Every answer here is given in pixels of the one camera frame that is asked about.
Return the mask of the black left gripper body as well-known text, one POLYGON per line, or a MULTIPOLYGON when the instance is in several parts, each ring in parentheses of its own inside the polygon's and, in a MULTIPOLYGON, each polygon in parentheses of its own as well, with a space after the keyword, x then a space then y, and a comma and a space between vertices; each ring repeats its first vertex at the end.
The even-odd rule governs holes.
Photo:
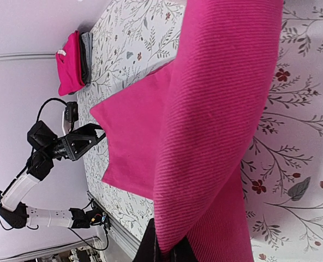
POLYGON ((96 132, 69 133, 56 140, 52 146, 52 158, 78 160, 96 143, 96 132))

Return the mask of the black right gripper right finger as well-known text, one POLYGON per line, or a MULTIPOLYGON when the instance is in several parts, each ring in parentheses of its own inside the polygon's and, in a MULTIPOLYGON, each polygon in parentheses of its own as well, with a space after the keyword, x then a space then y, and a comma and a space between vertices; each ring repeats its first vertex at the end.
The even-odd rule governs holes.
POLYGON ((186 237, 173 247, 171 251, 171 262, 198 262, 186 237))

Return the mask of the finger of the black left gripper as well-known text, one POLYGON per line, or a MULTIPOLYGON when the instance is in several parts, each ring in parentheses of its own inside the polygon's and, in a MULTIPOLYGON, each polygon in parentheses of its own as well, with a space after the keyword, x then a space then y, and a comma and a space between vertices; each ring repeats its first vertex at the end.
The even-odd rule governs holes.
POLYGON ((102 129, 95 129, 95 143, 100 143, 106 138, 106 133, 102 129))
POLYGON ((101 130, 100 125, 89 123, 74 130, 74 134, 97 136, 97 130, 101 130))

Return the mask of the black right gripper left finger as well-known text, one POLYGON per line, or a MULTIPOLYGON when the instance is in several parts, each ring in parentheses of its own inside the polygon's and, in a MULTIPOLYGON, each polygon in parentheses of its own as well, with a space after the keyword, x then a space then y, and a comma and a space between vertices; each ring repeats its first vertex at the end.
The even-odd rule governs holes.
POLYGON ((161 252, 155 231, 154 219, 150 219, 133 262, 160 262, 161 252))

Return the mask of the magenta t-shirt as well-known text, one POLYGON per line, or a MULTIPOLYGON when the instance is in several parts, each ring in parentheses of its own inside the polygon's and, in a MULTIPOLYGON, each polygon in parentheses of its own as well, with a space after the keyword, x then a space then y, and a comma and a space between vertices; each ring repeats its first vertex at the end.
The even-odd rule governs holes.
POLYGON ((67 42, 55 54, 60 96, 75 93, 85 86, 81 74, 79 36, 78 31, 70 34, 67 42))

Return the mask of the pink garment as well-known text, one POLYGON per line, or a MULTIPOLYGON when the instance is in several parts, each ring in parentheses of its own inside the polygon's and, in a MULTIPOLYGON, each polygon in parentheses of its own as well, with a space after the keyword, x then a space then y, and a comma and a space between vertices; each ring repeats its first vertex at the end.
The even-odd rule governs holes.
POLYGON ((278 57, 282 1, 188 1, 176 58, 91 108, 103 181, 150 198, 161 261, 252 261, 240 162, 278 57))

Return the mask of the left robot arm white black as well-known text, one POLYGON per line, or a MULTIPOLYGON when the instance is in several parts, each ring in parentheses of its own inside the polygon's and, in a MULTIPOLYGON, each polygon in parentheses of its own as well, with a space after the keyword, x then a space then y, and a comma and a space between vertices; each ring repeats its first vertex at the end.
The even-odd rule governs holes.
POLYGON ((93 123, 60 138, 43 121, 35 123, 27 133, 34 152, 6 190, 0 191, 0 217, 11 229, 38 229, 39 226, 87 229, 101 225, 104 217, 98 207, 89 211, 73 207, 45 210, 28 206, 22 199, 50 173, 55 159, 77 161, 105 137, 101 126, 93 123))

